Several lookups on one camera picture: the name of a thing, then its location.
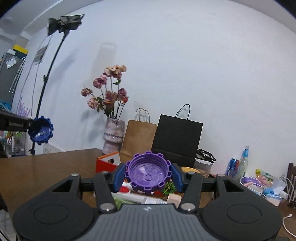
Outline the pink power adapter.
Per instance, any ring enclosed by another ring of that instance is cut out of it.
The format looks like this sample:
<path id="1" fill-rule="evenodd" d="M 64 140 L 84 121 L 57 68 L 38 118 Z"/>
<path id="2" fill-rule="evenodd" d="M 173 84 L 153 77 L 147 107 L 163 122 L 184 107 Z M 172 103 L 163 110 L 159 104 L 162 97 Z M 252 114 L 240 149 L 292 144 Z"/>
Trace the pink power adapter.
<path id="1" fill-rule="evenodd" d="M 174 204 L 176 208 L 179 207 L 180 203 L 182 201 L 182 197 L 178 194 L 174 194 L 174 193 L 170 193 L 168 195 L 168 198 L 167 198 L 167 201 L 166 203 L 167 204 Z"/>

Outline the blue gear lid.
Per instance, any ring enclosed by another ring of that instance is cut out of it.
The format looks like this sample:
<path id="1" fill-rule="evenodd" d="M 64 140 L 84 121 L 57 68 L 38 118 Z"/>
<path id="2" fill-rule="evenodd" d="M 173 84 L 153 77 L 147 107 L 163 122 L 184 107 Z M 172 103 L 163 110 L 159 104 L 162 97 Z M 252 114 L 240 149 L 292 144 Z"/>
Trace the blue gear lid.
<path id="1" fill-rule="evenodd" d="M 32 142 L 41 145 L 47 143 L 50 138 L 53 137 L 53 124 L 49 118 L 41 116 L 40 118 L 35 118 L 28 129 L 28 135 Z"/>

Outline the purple gear lid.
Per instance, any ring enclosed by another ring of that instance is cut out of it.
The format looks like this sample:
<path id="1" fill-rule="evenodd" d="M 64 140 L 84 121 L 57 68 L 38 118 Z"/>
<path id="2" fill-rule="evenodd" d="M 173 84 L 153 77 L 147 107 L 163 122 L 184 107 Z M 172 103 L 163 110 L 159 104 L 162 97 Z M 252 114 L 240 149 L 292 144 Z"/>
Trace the purple gear lid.
<path id="1" fill-rule="evenodd" d="M 152 192 L 161 191 L 171 179 L 171 162 L 163 154 L 150 151 L 136 154 L 125 164 L 125 178 L 131 184 L 133 191 Z"/>

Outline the red white lint brush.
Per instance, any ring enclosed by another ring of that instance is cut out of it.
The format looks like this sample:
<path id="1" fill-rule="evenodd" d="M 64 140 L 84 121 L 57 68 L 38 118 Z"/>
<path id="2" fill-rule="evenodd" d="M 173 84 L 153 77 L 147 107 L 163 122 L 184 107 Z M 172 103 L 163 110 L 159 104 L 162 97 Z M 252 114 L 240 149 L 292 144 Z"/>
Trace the red white lint brush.
<path id="1" fill-rule="evenodd" d="M 128 194 L 131 192 L 131 188 L 132 187 L 131 187 L 130 183 L 123 182 L 123 184 L 121 185 L 121 188 L 119 189 L 119 192 Z"/>

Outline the green spray bottle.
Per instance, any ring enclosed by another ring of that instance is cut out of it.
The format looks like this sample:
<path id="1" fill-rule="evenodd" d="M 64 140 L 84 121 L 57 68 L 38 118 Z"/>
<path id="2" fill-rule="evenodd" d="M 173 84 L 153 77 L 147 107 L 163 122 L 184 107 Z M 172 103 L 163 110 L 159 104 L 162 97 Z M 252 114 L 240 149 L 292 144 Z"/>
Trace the green spray bottle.
<path id="1" fill-rule="evenodd" d="M 141 204 L 141 201 L 128 197 L 113 196 L 113 200 L 116 204 L 117 209 L 120 209 L 123 204 Z"/>

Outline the yellow mug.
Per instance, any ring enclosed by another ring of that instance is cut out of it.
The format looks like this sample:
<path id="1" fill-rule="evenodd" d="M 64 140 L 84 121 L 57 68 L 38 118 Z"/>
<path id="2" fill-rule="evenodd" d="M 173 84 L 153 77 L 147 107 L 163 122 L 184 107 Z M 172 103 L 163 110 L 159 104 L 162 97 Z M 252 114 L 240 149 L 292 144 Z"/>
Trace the yellow mug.
<path id="1" fill-rule="evenodd" d="M 182 167 L 181 170 L 184 173 L 200 173 L 199 170 L 190 167 Z"/>

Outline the clear food container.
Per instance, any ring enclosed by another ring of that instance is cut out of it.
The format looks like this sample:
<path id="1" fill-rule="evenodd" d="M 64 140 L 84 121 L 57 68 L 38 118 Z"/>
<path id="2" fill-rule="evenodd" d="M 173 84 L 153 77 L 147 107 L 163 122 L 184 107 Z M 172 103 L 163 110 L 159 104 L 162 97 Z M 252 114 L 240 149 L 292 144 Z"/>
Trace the clear food container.
<path id="1" fill-rule="evenodd" d="M 208 178 L 211 167 L 216 161 L 216 158 L 210 152 L 200 148 L 196 153 L 194 168 L 198 170 L 203 177 Z"/>

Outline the blue soda can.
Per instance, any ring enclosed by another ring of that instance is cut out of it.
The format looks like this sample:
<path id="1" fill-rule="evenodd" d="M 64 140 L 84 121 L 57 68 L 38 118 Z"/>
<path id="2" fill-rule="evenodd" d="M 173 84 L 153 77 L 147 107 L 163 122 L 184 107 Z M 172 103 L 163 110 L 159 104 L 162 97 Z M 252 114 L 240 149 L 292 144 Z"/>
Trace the blue soda can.
<path id="1" fill-rule="evenodd" d="M 239 166 L 239 160 L 232 158 L 228 163 L 225 175 L 233 178 L 238 171 L 238 166 Z"/>

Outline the pink ceramic vase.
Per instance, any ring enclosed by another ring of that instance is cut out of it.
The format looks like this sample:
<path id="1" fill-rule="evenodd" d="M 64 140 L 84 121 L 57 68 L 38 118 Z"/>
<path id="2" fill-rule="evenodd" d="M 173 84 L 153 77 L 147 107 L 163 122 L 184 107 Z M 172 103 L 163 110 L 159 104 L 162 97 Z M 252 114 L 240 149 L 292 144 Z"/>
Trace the pink ceramic vase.
<path id="1" fill-rule="evenodd" d="M 102 153 L 118 152 L 125 134 L 125 121 L 107 118 L 103 139 L 105 140 Z"/>

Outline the black paper bag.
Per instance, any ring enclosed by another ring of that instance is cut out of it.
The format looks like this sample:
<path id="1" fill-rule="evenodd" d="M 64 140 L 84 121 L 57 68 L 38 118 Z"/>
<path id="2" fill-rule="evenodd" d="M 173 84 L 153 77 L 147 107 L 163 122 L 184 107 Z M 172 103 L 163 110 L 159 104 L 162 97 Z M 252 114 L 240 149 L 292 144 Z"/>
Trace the black paper bag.
<path id="1" fill-rule="evenodd" d="M 174 117 L 162 114 L 154 135 L 151 151 L 163 154 L 165 160 L 180 167 L 193 167 L 201 138 L 203 124 L 178 118 L 184 104 Z"/>

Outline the purple plastic container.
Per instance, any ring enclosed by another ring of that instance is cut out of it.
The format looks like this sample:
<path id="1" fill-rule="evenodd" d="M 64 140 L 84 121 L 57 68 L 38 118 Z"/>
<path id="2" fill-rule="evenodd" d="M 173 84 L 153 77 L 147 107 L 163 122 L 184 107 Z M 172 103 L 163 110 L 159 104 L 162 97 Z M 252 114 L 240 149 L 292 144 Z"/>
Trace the purple plastic container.
<path id="1" fill-rule="evenodd" d="M 265 186 L 255 177 L 243 177 L 241 178 L 240 183 L 250 190 L 260 193 L 265 189 Z"/>

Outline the dried pink roses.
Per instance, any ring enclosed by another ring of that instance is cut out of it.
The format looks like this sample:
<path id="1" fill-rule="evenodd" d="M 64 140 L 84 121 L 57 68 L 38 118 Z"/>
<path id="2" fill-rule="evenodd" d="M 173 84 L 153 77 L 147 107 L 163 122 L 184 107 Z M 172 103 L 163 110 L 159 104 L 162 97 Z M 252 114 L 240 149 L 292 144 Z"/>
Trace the dried pink roses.
<path id="1" fill-rule="evenodd" d="M 120 88 L 122 74 L 126 72 L 125 65 L 107 66 L 104 72 L 92 82 L 93 87 L 100 93 L 95 95 L 93 90 L 85 87 L 81 90 L 83 97 L 89 97 L 87 105 L 98 113 L 104 112 L 108 118 L 118 120 L 128 102 L 128 94 Z"/>

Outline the dark wooden chair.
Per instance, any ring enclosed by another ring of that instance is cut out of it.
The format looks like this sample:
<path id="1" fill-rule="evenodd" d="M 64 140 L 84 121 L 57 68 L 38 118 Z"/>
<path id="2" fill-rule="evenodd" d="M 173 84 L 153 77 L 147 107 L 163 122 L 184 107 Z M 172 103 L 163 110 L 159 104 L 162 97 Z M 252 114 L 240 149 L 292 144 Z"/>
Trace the dark wooden chair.
<path id="1" fill-rule="evenodd" d="M 290 205 L 295 206 L 295 172 L 294 163 L 289 163 L 287 170 L 287 193 Z"/>

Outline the white wall heater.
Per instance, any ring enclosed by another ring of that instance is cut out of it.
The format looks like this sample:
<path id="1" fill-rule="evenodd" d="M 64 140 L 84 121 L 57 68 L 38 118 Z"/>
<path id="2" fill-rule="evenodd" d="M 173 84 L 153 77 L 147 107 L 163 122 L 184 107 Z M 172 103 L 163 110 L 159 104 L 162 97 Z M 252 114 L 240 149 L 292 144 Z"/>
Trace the white wall heater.
<path id="1" fill-rule="evenodd" d="M 44 143 L 43 145 L 43 154 L 60 153 L 60 152 L 63 152 L 63 151 L 50 143 Z"/>

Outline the wall poster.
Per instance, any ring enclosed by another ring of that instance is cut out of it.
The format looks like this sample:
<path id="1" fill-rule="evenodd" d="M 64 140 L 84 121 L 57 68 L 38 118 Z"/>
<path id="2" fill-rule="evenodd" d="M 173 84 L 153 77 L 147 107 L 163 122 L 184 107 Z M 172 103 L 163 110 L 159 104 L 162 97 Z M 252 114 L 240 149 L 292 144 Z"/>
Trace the wall poster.
<path id="1" fill-rule="evenodd" d="M 49 49 L 51 39 L 52 39 L 52 36 L 49 36 L 43 40 L 41 46 L 39 47 L 39 49 L 34 57 L 33 65 L 39 65 L 43 62 L 46 52 Z"/>

